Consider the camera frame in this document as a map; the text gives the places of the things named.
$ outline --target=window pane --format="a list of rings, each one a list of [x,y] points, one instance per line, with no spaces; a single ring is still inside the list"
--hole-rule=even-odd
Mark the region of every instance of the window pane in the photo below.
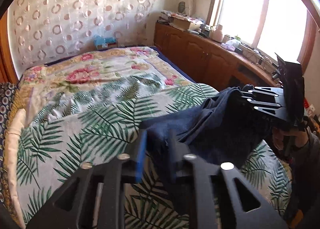
[[[256,34],[263,0],[223,0],[219,24],[223,33],[239,35],[251,44]]]
[[[300,53],[307,21],[301,0],[269,0],[266,22],[258,49],[276,59],[296,60]]]

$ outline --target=cardboard box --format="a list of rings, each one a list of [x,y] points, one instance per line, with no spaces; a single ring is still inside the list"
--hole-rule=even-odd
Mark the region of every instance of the cardboard box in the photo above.
[[[178,18],[174,18],[173,24],[181,29],[191,30],[191,31],[197,31],[201,26],[201,24],[195,24],[195,23],[189,22],[188,20],[181,20]]]

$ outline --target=blue tissue package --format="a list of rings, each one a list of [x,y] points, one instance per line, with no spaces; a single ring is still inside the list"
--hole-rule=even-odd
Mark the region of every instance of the blue tissue package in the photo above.
[[[114,37],[103,38],[101,36],[94,36],[93,43],[97,51],[105,51],[118,47],[117,39]]]

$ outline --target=silver bolt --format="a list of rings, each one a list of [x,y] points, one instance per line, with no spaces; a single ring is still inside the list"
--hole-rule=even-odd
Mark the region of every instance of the silver bolt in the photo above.
[[[186,154],[183,157],[185,158],[185,160],[195,160],[197,158],[197,156],[194,154]]]
[[[220,165],[220,167],[224,170],[231,170],[233,169],[235,166],[231,163],[231,162],[224,162]]]
[[[121,153],[117,156],[117,158],[119,160],[129,160],[130,159],[130,155],[127,153]]]
[[[90,168],[93,167],[93,165],[92,165],[92,163],[90,163],[90,162],[83,162],[83,163],[81,163],[80,167],[81,167],[82,169],[90,169]]]

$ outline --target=pink vase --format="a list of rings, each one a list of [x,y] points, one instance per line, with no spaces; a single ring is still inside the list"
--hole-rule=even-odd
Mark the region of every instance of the pink vase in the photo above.
[[[222,33],[222,25],[218,24],[215,31],[212,31],[211,37],[212,40],[216,42],[222,42],[223,40],[223,33]]]

